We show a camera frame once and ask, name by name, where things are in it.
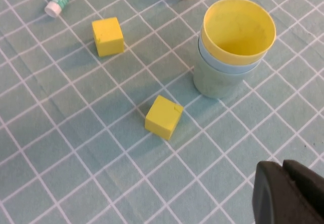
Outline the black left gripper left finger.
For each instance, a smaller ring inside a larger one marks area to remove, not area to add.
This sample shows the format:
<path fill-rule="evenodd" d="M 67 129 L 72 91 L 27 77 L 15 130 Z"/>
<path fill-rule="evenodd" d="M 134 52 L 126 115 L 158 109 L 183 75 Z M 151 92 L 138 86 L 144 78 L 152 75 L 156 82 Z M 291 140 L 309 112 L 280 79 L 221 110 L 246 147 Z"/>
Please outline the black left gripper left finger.
<path fill-rule="evenodd" d="M 283 164 L 257 164 L 252 198 L 255 223 L 318 223 L 304 202 Z"/>

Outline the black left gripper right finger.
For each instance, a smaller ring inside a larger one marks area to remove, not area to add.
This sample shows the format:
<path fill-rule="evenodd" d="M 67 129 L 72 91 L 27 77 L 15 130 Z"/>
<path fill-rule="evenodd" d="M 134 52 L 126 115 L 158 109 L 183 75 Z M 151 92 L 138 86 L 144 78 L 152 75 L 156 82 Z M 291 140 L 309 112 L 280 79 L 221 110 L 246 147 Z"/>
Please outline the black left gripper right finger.
<path fill-rule="evenodd" d="M 284 160 L 283 169 L 318 223 L 323 223 L 323 177 L 295 160 Z"/>

